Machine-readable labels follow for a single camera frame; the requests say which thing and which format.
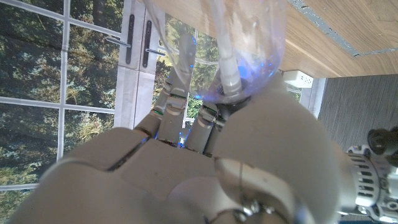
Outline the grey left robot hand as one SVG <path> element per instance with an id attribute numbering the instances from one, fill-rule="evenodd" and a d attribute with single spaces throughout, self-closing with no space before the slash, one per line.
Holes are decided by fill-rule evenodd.
<path id="1" fill-rule="evenodd" d="M 341 157 L 342 215 L 397 223 L 397 167 L 368 145 L 351 146 Z"/>

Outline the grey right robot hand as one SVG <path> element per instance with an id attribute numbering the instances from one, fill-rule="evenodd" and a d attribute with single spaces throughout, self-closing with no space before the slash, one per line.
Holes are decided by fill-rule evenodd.
<path id="1" fill-rule="evenodd" d="M 336 223 L 356 208 L 349 157 L 286 92 L 269 60 L 211 156 L 161 139 L 151 114 L 53 165 L 10 223 Z"/>

